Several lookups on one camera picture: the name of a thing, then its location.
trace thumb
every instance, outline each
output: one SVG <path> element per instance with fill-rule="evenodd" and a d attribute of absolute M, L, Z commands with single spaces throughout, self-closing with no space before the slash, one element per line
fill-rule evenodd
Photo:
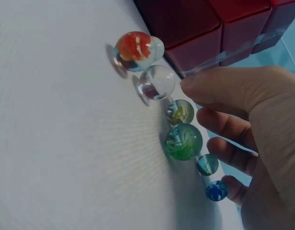
<path fill-rule="evenodd" d="M 204 104 L 222 103 L 247 113 L 269 98 L 291 91 L 295 75 L 278 66 L 218 67 L 181 81 L 182 91 Z"/>

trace fingernail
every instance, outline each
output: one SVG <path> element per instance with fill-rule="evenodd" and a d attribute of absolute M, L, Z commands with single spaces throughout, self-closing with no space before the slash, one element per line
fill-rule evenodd
<path fill-rule="evenodd" d="M 202 75 L 201 74 L 196 74 L 194 76 L 189 76 L 184 78 L 181 82 L 181 88 L 182 89 L 186 89 L 191 87 Z"/>

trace finger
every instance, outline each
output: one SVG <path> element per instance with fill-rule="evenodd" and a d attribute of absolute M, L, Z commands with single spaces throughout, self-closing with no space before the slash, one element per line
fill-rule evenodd
<path fill-rule="evenodd" d="M 229 106 L 227 104 L 223 104 L 223 103 L 205 104 L 205 103 L 198 102 L 198 101 L 194 101 L 194 102 L 202 107 L 209 108 L 214 111 L 218 111 L 218 112 L 222 112 L 222 113 L 226 113 L 226 114 L 231 114 L 231 115 L 240 117 L 241 119 L 243 119 L 245 121 L 249 120 L 249 114 L 245 110 L 234 108 L 234 107 Z"/>
<path fill-rule="evenodd" d="M 207 143 L 208 151 L 225 164 L 252 176 L 257 164 L 257 154 L 245 151 L 222 138 L 212 138 Z"/>
<path fill-rule="evenodd" d="M 287 92 L 294 82 L 295 76 L 287 76 L 281 67 L 217 67 L 183 79 L 181 87 L 194 101 L 223 103 L 250 113 L 259 103 Z"/>
<path fill-rule="evenodd" d="M 248 149 L 257 151 L 251 126 L 248 121 L 207 108 L 200 109 L 196 117 L 198 122 L 208 130 Z"/>
<path fill-rule="evenodd" d="M 243 185 L 233 176 L 224 176 L 222 182 L 228 187 L 228 199 L 235 202 L 237 205 L 242 206 L 248 187 Z"/>

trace transparent tape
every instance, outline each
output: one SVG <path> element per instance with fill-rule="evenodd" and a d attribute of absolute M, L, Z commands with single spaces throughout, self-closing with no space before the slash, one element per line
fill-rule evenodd
<path fill-rule="evenodd" d="M 245 42 L 242 45 L 240 45 L 239 48 L 236 49 L 235 51 L 223 51 L 219 55 L 217 55 L 216 57 L 212 57 L 212 58 L 208 59 L 207 61 L 201 63 L 200 65 L 194 67 L 193 69 L 187 70 L 187 71 L 180 71 L 179 73 L 185 77 L 191 76 L 203 69 L 207 69 L 207 68 L 213 66 L 214 64 L 220 63 L 230 57 L 238 55 L 246 50 L 252 49 L 255 45 L 258 45 L 262 41 L 267 42 L 268 40 L 272 40 L 275 37 L 282 36 L 285 33 L 285 31 L 287 30 L 288 26 L 289 25 L 278 28 L 271 33 L 261 34 L 255 39 L 255 41 Z"/>

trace marble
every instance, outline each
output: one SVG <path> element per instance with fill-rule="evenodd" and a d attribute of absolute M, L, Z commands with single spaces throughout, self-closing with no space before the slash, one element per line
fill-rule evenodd
<path fill-rule="evenodd" d="M 221 201 L 228 194 L 228 187 L 222 181 L 213 181 L 206 188 L 206 195 L 212 201 Z"/>
<path fill-rule="evenodd" d="M 161 59 L 165 47 L 159 38 L 134 31 L 123 35 L 114 50 L 119 66 L 128 71 L 139 72 Z"/>
<path fill-rule="evenodd" d="M 206 154 L 199 158 L 196 168 L 203 176 L 211 176 L 216 173 L 219 168 L 219 161 L 213 154 Z"/>
<path fill-rule="evenodd" d="M 165 139 L 166 153 L 180 161 L 195 158 L 202 146 L 203 138 L 200 131 L 187 123 L 172 127 Z"/>
<path fill-rule="evenodd" d="M 186 100 L 176 100 L 167 109 L 167 119 L 171 125 L 191 123 L 194 118 L 194 109 Z"/>
<path fill-rule="evenodd" d="M 173 92 L 174 87 L 173 70 L 162 65 L 152 65 L 145 69 L 138 83 L 140 94 L 156 101 L 168 98 Z"/>

